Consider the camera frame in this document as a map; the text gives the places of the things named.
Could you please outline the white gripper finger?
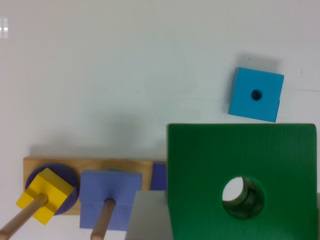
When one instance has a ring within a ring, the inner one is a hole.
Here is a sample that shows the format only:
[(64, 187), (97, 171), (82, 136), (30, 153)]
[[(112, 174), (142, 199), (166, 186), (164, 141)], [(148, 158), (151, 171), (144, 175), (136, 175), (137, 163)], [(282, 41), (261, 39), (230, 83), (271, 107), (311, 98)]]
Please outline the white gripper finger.
[(165, 191), (138, 191), (125, 240), (173, 240)]

